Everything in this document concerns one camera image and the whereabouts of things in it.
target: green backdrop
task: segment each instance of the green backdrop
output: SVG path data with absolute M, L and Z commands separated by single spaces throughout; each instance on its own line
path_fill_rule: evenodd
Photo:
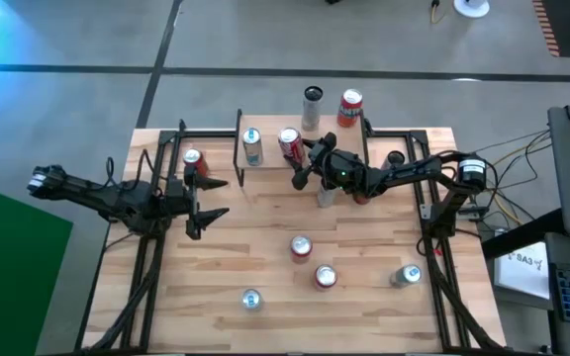
M 71 228 L 0 194 L 0 355 L 35 355 Z

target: gray floor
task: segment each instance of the gray floor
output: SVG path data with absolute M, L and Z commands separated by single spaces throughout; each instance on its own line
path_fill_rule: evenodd
M 0 63 L 153 66 L 171 4 L 0 1 Z M 548 54 L 530 0 L 493 1 L 488 17 L 477 21 L 450 11 L 434 27 L 428 5 L 186 0 L 165 65 L 570 74 L 570 58 Z M 121 171 L 149 78 L 0 72 L 0 192 L 74 222 L 38 354 L 72 349 L 107 224 L 73 204 L 31 199 L 30 173 L 35 165 L 60 163 L 102 181 L 109 155 Z M 325 89 L 324 114 L 335 112 L 344 89 L 359 88 L 374 126 L 453 127 L 462 150 L 542 130 L 549 107 L 570 104 L 570 83 L 163 75 L 147 126 L 175 127 L 182 118 L 192 128 L 230 128 L 237 108 L 300 113 L 301 91 L 311 84 Z M 536 216 L 559 205 L 552 159 L 550 149 L 534 155 L 539 179 L 509 190 Z M 520 163 L 505 182 L 530 175 Z M 510 346 L 534 351 L 548 343 L 543 311 L 504 302 L 499 311 Z

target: black metal frame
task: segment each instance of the black metal frame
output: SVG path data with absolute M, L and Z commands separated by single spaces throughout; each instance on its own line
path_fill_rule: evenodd
M 216 130 L 216 131 L 189 131 L 184 130 L 184 127 L 180 127 L 179 131 L 162 131 L 159 134 L 158 139 L 158 150 L 155 156 L 154 162 L 154 172 L 151 178 L 151 189 L 156 189 L 159 183 L 159 173 L 161 171 L 162 160 L 164 157 L 164 150 L 168 144 L 172 143 L 171 151 L 171 162 L 169 164 L 168 173 L 172 175 L 175 173 L 177 168 L 177 161 L 179 155 L 179 145 L 181 139 L 185 138 L 233 138 L 235 140 L 235 160 L 233 162 L 235 170 L 237 172 L 237 178 L 239 179 L 239 184 L 242 186 L 243 183 L 243 170 L 239 170 L 237 166 L 237 151 L 238 151 L 238 129 L 239 129 L 239 119 L 242 115 L 241 110 L 237 110 L 237 127 L 235 130 Z M 408 152 L 408 158 L 411 162 L 417 160 L 416 144 L 419 145 L 424 157 L 430 155 L 428 146 L 428 135 L 426 131 L 378 131 L 373 130 L 367 120 L 362 120 L 361 129 L 364 133 L 364 148 L 367 150 L 368 146 L 366 141 L 369 138 L 375 137 L 393 137 L 401 138 L 406 143 L 406 148 Z M 368 162 L 368 152 L 365 155 L 365 159 Z M 426 204 L 426 198 L 424 190 L 421 183 L 414 183 L 416 204 L 419 206 Z M 432 203 L 439 202 L 439 194 L 436 187 L 436 183 L 433 181 L 428 181 L 428 190 L 431 196 Z M 430 286 L 432 290 L 432 300 L 434 304 L 434 311 L 436 315 L 436 322 L 438 327 L 439 339 L 442 347 L 442 354 L 455 354 L 455 355 L 484 355 L 484 356 L 500 356 L 500 355 L 535 355 L 530 353 L 513 352 L 505 348 L 494 347 L 493 344 L 485 342 L 482 338 L 483 330 L 480 328 L 476 320 L 472 317 L 469 310 L 462 304 L 459 295 L 458 281 L 456 278 L 456 272 L 454 270 L 454 262 L 452 260 L 452 253 L 447 238 L 443 238 L 440 242 L 443 261 L 445 267 L 445 275 L 440 271 L 438 264 L 436 263 L 434 255 L 434 247 L 432 242 L 432 237 L 428 236 L 425 231 L 425 223 L 420 215 L 420 222 L 423 231 L 424 238 L 424 248 L 427 257 L 427 267 L 428 273 L 430 275 Z M 146 250 L 148 242 L 155 240 L 155 250 L 153 253 L 153 258 L 151 265 L 143 278 L 144 270 L 144 257 L 146 256 Z M 163 255 L 165 235 L 161 236 L 144 236 L 140 240 L 140 245 L 138 248 L 138 254 L 136 256 L 136 264 L 134 267 L 134 276 L 132 280 L 130 299 L 123 309 L 123 311 L 118 316 L 117 320 L 114 322 L 112 328 L 110 328 L 103 339 L 105 340 L 99 347 L 85 348 L 81 349 L 82 337 L 85 332 L 85 327 L 87 325 L 87 320 L 89 314 L 91 313 L 91 303 L 95 292 L 95 283 L 90 293 L 85 317 L 81 323 L 79 337 L 76 344 L 76 349 L 71 353 L 61 354 L 61 355 L 136 355 L 145 354 L 148 348 L 148 340 L 150 337 L 150 329 L 152 324 L 152 317 L 154 313 L 155 296 L 157 290 L 157 281 L 159 276 L 159 269 L 161 266 L 161 258 Z M 98 278 L 98 273 L 100 271 L 100 266 L 102 265 L 102 256 L 98 264 L 98 269 L 96 271 L 96 280 Z M 450 339 L 450 332 L 447 326 L 447 318 L 445 314 L 445 308 L 443 304 L 443 293 L 448 297 L 448 300 L 452 304 L 455 310 L 456 327 L 459 335 L 460 346 L 453 346 Z M 131 336 L 133 333 L 134 325 L 134 315 L 138 304 L 142 301 L 143 296 L 147 294 L 146 304 L 144 307 L 144 315 L 142 318 L 142 333 L 140 337 L 140 343 L 138 346 L 131 345 Z M 477 339 L 479 345 L 482 347 L 480 349 L 471 348 L 469 341 L 468 330 L 472 331 L 475 338 Z M 119 334 L 122 333 L 122 339 L 120 341 L 120 348 L 111 349 L 113 343 L 116 341 Z

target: wooden table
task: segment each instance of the wooden table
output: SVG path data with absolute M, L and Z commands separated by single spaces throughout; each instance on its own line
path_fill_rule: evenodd
M 432 153 L 455 148 L 450 128 L 424 130 Z M 135 176 L 143 148 L 154 155 L 158 133 L 134 132 L 125 179 Z M 310 177 L 310 184 L 299 192 L 291 185 L 292 172 L 253 170 L 245 174 L 240 188 L 231 139 L 185 139 L 182 152 L 193 146 L 206 152 L 214 177 L 230 182 L 200 192 L 202 209 L 231 210 L 203 233 L 201 241 L 184 234 L 182 217 L 173 222 L 164 246 L 149 352 L 441 350 L 426 260 L 415 249 L 421 231 L 412 185 L 391 189 L 366 206 L 338 194 L 334 206 L 319 209 L 318 177 Z M 388 151 L 406 151 L 398 138 L 370 138 L 368 148 L 370 163 L 377 166 Z M 458 226 L 475 230 L 469 222 Z M 113 226 L 108 243 L 126 233 L 123 226 Z M 288 254 L 290 239 L 299 233 L 314 242 L 312 258 L 304 265 L 292 263 Z M 504 345 L 479 240 L 457 233 L 450 243 L 464 303 Z M 124 307 L 137 247 L 134 237 L 105 254 L 83 345 L 98 340 Z M 338 273 L 337 286 L 326 293 L 312 285 L 312 273 L 322 263 L 330 263 Z M 423 281 L 402 290 L 389 288 L 391 273 L 408 263 L 422 267 Z M 241 293 L 247 288 L 264 297 L 262 311 L 248 313 L 241 307 Z M 456 340 L 453 312 L 445 306 Z M 141 321 L 142 312 L 136 317 L 134 344 Z

